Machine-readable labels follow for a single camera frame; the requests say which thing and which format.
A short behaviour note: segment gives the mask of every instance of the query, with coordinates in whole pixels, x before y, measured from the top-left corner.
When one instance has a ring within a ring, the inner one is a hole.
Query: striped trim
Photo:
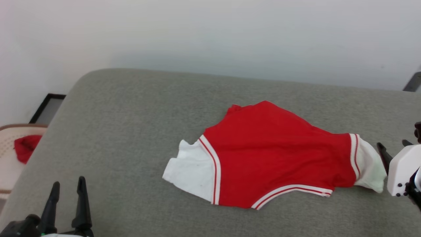
[[[200,136],[199,141],[203,148],[209,153],[209,155],[213,159],[213,167],[215,173],[213,182],[212,204],[219,205],[219,193],[221,190],[221,163],[219,162],[219,157],[213,149],[212,145],[209,143],[209,141],[204,135]]]
[[[286,194],[292,191],[301,191],[305,193],[311,193],[311,194],[317,194],[323,197],[330,197],[332,194],[332,190],[330,189],[323,189],[319,187],[314,186],[308,186],[308,185],[301,185],[301,184],[291,184],[287,186],[283,186],[280,188],[277,188],[268,194],[264,195],[261,199],[259,199],[257,202],[251,206],[251,208],[260,209],[262,208],[266,203],[268,203],[270,200],[276,198],[279,195]]]
[[[360,169],[358,167],[357,164],[357,150],[358,150],[358,136],[356,134],[349,134],[350,138],[351,138],[351,154],[349,156],[350,160],[351,160],[351,166],[352,169],[355,172],[355,180],[358,180],[360,178]]]

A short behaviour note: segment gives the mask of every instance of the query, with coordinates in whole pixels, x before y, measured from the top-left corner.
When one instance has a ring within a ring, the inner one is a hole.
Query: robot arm
[[[386,148],[377,143],[380,157],[388,175],[387,190],[392,196],[409,196],[421,210],[421,122],[415,124],[417,145],[403,140],[404,148],[394,157],[390,156]]]

